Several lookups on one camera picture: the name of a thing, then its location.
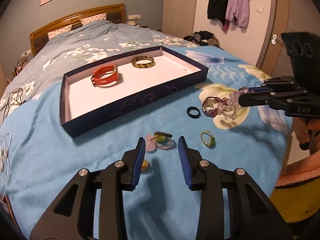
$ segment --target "screw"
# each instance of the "screw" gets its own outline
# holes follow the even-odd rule
[[[85,176],[88,174],[88,170],[87,169],[82,169],[82,170],[79,170],[79,175],[80,176]]]
[[[200,165],[202,167],[207,167],[207,166],[209,166],[209,162],[207,160],[202,160],[202,161],[200,161]]]
[[[238,175],[242,176],[242,175],[244,175],[244,174],[245,174],[245,170],[244,170],[244,169],[239,168],[239,169],[237,169],[237,170],[236,170],[236,173],[237,173]]]
[[[117,168],[120,168],[120,167],[122,167],[124,165],[124,162],[123,161],[117,161],[117,162],[115,162],[115,166],[117,167]]]

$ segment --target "orange watch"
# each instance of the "orange watch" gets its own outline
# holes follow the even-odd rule
[[[111,75],[105,78],[100,78],[105,74],[111,74]],[[117,64],[102,66],[98,68],[98,70],[95,71],[91,77],[91,82],[94,87],[104,86],[118,80],[119,80],[119,73],[118,73]]]

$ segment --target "black jacket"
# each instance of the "black jacket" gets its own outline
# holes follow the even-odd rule
[[[208,19],[217,18],[223,25],[226,22],[228,0],[209,0]]]

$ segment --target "coat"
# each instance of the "coat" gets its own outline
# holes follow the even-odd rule
[[[223,25],[226,22],[228,0],[209,0],[208,19],[218,19]]]
[[[246,28],[249,22],[249,0],[229,0],[226,12],[226,19]]]

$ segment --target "purple jacket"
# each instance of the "purple jacket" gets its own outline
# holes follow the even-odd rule
[[[249,22],[249,0],[229,0],[226,12],[226,19],[246,28]]]

